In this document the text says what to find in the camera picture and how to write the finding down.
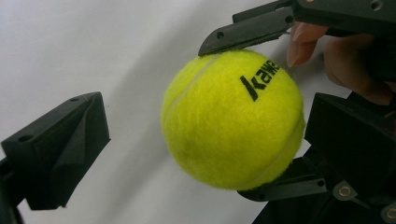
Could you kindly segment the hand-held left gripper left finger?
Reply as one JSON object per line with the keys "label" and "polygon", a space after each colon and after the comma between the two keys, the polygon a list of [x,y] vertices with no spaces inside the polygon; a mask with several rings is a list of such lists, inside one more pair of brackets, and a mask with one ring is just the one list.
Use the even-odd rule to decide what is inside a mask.
{"label": "hand-held left gripper left finger", "polygon": [[33,210],[65,207],[109,141],[100,92],[58,105],[1,143],[11,203],[25,200]]}

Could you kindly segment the yellow tennis ball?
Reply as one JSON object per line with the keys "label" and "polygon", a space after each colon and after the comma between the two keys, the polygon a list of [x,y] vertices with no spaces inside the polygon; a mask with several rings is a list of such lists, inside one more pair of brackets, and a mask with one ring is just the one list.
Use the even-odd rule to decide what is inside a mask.
{"label": "yellow tennis ball", "polygon": [[248,50],[197,57],[163,97],[163,136],[179,166],[220,189],[279,177],[303,140],[304,103],[294,80]]}

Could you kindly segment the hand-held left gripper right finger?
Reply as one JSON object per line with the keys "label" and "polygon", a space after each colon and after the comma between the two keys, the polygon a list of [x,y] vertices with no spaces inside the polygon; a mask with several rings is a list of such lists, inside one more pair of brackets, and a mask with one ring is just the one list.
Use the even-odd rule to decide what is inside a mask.
{"label": "hand-held left gripper right finger", "polygon": [[305,139],[363,199],[396,202],[396,105],[318,93]]}

